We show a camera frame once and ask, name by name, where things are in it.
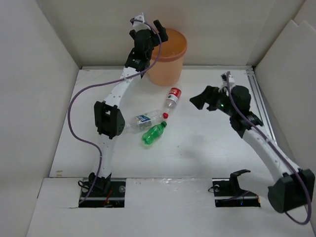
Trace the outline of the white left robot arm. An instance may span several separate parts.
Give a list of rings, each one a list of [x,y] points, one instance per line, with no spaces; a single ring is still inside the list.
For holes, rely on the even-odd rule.
[[[134,47],[124,65],[120,82],[102,101],[94,104],[94,119],[101,142],[101,161],[88,177],[90,189],[104,196],[110,191],[112,174],[112,157],[117,137],[122,134],[125,120],[120,111],[130,90],[141,80],[145,72],[154,64],[150,62],[153,49],[168,41],[166,28],[159,20],[154,27],[145,25],[137,18],[131,20],[133,30],[129,32],[134,40]]]

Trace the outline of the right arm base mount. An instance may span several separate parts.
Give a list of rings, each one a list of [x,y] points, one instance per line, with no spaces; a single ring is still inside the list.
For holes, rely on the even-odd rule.
[[[238,177],[245,173],[250,170],[235,171],[229,178],[212,178],[208,192],[214,194],[216,207],[261,207],[258,195],[240,188]]]

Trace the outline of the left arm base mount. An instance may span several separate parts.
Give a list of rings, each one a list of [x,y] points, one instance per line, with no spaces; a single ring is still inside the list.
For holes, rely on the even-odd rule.
[[[81,188],[79,208],[124,208],[126,179],[112,178],[111,175],[98,177],[88,195],[94,178],[94,173],[90,173],[87,179],[78,181]]]

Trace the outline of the red label clear bottle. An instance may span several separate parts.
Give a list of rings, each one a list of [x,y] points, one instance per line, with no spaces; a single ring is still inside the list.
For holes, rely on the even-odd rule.
[[[178,105],[181,94],[182,90],[180,86],[170,88],[162,110],[162,117],[164,119],[168,119],[173,114]]]

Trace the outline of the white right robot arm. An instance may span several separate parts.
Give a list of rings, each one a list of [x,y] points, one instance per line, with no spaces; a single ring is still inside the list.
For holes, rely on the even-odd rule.
[[[315,175],[310,169],[296,165],[264,133],[263,122],[250,110],[251,95],[246,87],[207,86],[201,94],[190,98],[190,102],[199,110],[207,104],[207,110],[220,110],[227,114],[233,130],[262,160],[272,180],[248,180],[256,194],[267,198],[278,213],[306,205],[311,214]]]

